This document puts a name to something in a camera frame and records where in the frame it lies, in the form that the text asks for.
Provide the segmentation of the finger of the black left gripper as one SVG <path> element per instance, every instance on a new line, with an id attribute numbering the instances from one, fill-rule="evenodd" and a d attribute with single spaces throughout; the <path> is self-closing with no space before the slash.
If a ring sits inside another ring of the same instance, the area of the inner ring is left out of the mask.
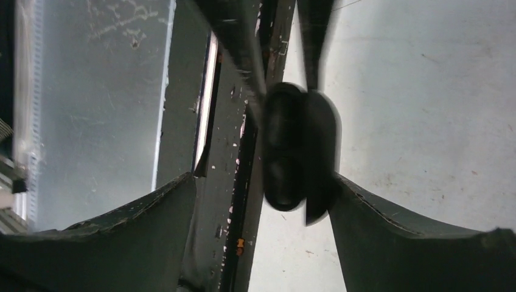
<path id="1" fill-rule="evenodd" d="M 298 0 L 299 28 L 308 90 L 319 88 L 319 63 L 334 0 Z"/>
<path id="2" fill-rule="evenodd" d="M 194 2 L 228 51 L 242 80 L 249 87 L 248 106 L 254 117 L 262 116 L 266 84 L 262 51 L 256 35 L 257 1 L 199 0 Z"/>

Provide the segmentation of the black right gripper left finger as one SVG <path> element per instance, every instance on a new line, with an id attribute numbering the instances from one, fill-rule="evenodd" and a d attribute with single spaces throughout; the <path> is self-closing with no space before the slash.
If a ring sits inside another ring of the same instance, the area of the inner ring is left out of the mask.
<path id="1" fill-rule="evenodd" d="M 2 291 L 175 291 L 196 201 L 184 173 L 64 230 L 1 236 Z"/>

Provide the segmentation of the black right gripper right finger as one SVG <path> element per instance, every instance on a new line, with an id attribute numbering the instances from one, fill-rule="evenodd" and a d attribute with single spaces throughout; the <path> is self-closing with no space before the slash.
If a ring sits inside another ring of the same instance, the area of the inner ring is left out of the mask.
<path id="1" fill-rule="evenodd" d="M 340 176 L 330 210 L 347 291 L 514 291 L 515 233 L 437 221 Z"/>

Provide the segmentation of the black oval charging case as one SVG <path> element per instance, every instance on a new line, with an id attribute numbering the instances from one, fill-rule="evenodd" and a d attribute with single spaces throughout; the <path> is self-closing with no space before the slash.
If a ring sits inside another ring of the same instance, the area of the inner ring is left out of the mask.
<path id="1" fill-rule="evenodd" d="M 278 83 L 265 98 L 262 172 L 266 200 L 289 212 L 305 202 L 305 224 L 326 216 L 335 202 L 340 117 L 321 92 Z"/>

